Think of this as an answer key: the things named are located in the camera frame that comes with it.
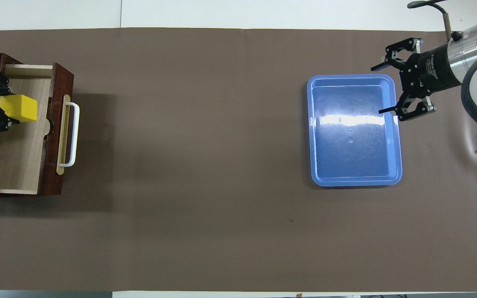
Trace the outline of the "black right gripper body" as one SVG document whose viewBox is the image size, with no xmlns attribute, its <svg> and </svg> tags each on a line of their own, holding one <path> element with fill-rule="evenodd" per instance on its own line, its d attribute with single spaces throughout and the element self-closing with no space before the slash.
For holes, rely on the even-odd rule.
<svg viewBox="0 0 477 298">
<path fill-rule="evenodd" d="M 406 62 L 411 71 L 404 72 L 410 98 L 424 98 L 435 92 L 461 85 L 448 58 L 448 44 L 423 53 L 413 53 Z"/>
</svg>

